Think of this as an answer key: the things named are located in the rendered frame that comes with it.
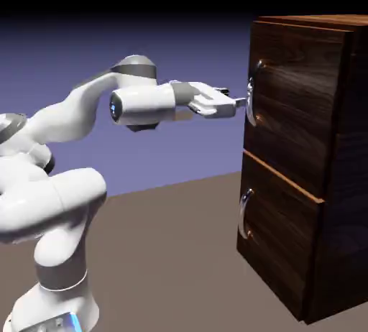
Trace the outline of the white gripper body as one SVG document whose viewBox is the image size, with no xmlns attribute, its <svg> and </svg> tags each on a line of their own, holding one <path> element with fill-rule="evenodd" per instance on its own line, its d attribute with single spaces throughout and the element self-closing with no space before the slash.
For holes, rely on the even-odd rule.
<svg viewBox="0 0 368 332">
<path fill-rule="evenodd" d="M 219 89 L 202 82 L 189 82 L 194 97 L 188 104 L 191 111 L 206 119 L 231 118 L 236 114 L 236 101 Z"/>
</svg>

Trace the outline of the dark wood cabinet door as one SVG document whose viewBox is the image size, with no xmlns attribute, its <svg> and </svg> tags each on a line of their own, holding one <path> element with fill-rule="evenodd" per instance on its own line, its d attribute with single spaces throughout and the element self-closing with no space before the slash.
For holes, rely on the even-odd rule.
<svg viewBox="0 0 368 332">
<path fill-rule="evenodd" d="M 249 68 L 254 124 L 244 148 L 322 198 L 336 97 L 353 33 L 254 22 Z"/>
<path fill-rule="evenodd" d="M 293 316 L 306 318 L 318 216 L 323 200 L 244 151 L 240 197 L 251 188 L 237 249 Z"/>
</svg>

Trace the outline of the dark wood cabinet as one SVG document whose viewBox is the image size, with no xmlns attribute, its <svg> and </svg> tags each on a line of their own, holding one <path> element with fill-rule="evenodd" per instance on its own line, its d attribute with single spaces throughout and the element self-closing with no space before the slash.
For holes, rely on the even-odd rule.
<svg viewBox="0 0 368 332">
<path fill-rule="evenodd" d="M 368 15 L 263 16 L 252 25 L 258 21 L 353 33 L 335 102 L 302 320 L 312 324 L 368 302 Z"/>
</svg>

